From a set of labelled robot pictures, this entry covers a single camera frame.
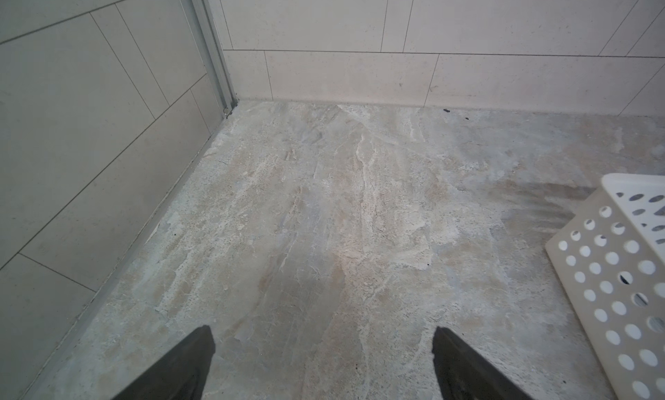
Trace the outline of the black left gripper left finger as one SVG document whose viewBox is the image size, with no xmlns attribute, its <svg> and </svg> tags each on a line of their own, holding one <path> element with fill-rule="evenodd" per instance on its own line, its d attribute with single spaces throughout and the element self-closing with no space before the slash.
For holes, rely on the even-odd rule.
<svg viewBox="0 0 665 400">
<path fill-rule="evenodd" d="M 198 327 L 113 400 L 201 399 L 215 351 L 211 328 Z"/>
</svg>

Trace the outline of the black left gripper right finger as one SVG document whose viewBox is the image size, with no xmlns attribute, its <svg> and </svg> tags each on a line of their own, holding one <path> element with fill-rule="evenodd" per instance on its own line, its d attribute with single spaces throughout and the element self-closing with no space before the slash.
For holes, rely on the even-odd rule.
<svg viewBox="0 0 665 400">
<path fill-rule="evenodd" d="M 532 399 L 447 327 L 434 332 L 432 353 L 443 399 Z"/>
</svg>

